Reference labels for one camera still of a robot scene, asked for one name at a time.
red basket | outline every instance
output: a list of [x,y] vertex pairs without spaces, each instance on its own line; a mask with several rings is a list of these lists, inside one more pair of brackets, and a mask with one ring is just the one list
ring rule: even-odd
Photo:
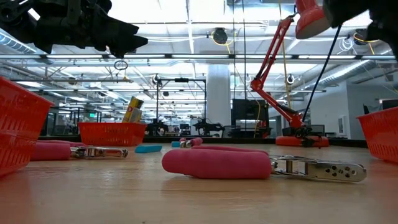
[[146,127],[137,123],[79,123],[81,141],[92,146],[139,145]]
[[52,103],[0,77],[0,176],[26,166]]
[[398,107],[358,117],[372,156],[398,162]]

ceiling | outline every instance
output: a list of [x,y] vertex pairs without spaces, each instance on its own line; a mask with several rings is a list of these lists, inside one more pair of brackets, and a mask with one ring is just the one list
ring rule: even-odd
[[[108,54],[108,52],[99,52],[93,48],[79,49],[73,46],[55,45],[53,55],[58,55],[58,57],[39,60],[12,58],[12,54],[21,54],[21,52],[14,50],[8,43],[2,42],[0,52],[9,57],[3,55],[0,59],[0,63],[4,65],[1,75],[10,79],[24,79],[27,82],[39,79],[62,81],[75,78],[76,83],[42,82],[37,83],[38,85],[31,83],[23,85],[32,91],[54,90],[48,91],[49,95],[59,98],[63,104],[91,103],[94,108],[101,109],[105,113],[116,113],[118,116],[122,116],[125,110],[126,105],[123,106],[123,103],[128,103],[130,98],[135,96],[146,102],[144,104],[146,118],[154,118],[154,112],[151,110],[156,108],[155,84],[152,82],[155,75],[160,78],[204,80],[210,64],[225,64],[231,72],[231,91],[235,87],[236,80],[235,95],[237,98],[244,98],[243,91],[249,89],[250,81],[257,74],[261,66],[261,58],[268,51],[280,19],[278,4],[261,4],[258,0],[245,0],[244,10],[241,1],[237,1],[232,7],[226,4],[225,0],[173,0],[173,4],[168,0],[112,0],[112,2],[113,8],[109,15],[139,26],[138,35],[149,39],[149,43],[139,48],[136,53],[148,55],[125,59],[125,62],[129,64],[126,70],[115,69],[114,63],[118,61],[115,58],[93,57],[93,54]],[[292,14],[294,1],[282,2],[282,17]],[[288,29],[284,40],[287,55],[304,55],[304,57],[301,56],[303,58],[293,56],[287,60],[286,71],[295,77],[295,83],[291,86],[293,90],[307,86],[320,73],[325,59],[305,59],[305,55],[326,55],[336,32],[335,29],[328,29],[314,38],[297,40],[295,25],[298,19],[299,15],[295,18],[296,22]],[[354,33],[355,29],[366,28],[369,23],[367,13],[344,23],[332,55],[372,54],[368,45],[356,45],[352,39],[346,39],[349,34]],[[225,29],[228,35],[228,46],[217,45],[211,38],[212,32],[217,27]],[[36,54],[42,54],[34,45],[28,46]],[[385,53],[384,49],[388,48],[381,41],[372,43],[372,47],[376,55]],[[181,59],[157,58],[164,54],[184,55]],[[224,59],[216,56],[228,54],[241,55],[241,57],[232,60],[228,59],[228,56]],[[244,55],[254,56],[253,58],[247,56],[245,63]],[[340,60],[342,58],[330,60],[326,71],[332,72],[341,64],[358,62],[353,59]],[[283,60],[279,58],[272,66],[264,88],[284,90],[284,75]],[[362,73],[356,78],[359,80],[368,76],[369,74]],[[380,84],[374,80],[367,81],[368,85],[372,82],[375,85]],[[174,115],[181,119],[186,119],[188,115],[203,116],[204,92],[202,88],[204,88],[203,82],[169,82],[162,89],[162,91],[168,91],[169,96],[163,96],[161,92],[159,97],[161,103],[164,103],[160,106],[159,114]],[[82,91],[65,91],[72,89]],[[273,95],[284,100],[281,93],[273,93]],[[260,98],[255,93],[251,93],[248,97]]]

desk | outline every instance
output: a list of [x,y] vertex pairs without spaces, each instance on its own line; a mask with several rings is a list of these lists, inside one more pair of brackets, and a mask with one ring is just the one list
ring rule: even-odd
[[398,166],[373,159],[367,149],[246,146],[366,166],[365,181],[347,184],[169,174],[160,163],[168,146],[131,152],[123,161],[31,162],[0,179],[0,223],[397,223]]

black monitor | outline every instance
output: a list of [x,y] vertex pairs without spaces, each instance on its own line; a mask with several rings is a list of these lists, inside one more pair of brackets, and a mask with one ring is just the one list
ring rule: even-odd
[[383,109],[394,108],[398,106],[398,100],[383,100],[382,101]]
[[244,99],[233,99],[232,100],[232,120],[268,120],[268,106],[265,100],[244,100]]
[[189,124],[180,124],[180,129],[189,129],[190,125]]

white pillar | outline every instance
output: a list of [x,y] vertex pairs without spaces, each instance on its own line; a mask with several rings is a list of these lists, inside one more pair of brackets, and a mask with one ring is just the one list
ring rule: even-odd
[[210,123],[231,125],[231,78],[228,65],[209,65],[206,117]]

